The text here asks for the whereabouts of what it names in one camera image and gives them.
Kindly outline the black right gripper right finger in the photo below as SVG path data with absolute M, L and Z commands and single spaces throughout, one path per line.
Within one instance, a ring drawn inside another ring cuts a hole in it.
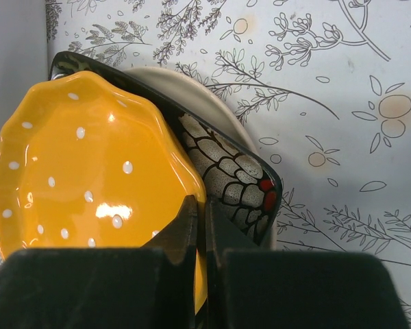
M 407 328 L 389 272 L 360 253 L 272 251 L 205 207 L 209 328 Z

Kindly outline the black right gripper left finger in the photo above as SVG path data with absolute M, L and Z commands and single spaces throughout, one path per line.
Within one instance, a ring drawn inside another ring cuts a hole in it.
M 22 249 L 0 267 L 0 328 L 193 328 L 197 201 L 139 248 Z

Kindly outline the yellow plate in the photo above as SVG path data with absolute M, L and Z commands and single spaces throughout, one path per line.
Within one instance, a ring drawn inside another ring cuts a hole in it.
M 206 188 L 160 110 L 81 71 L 33 85 L 0 131 L 0 255 L 140 247 Z

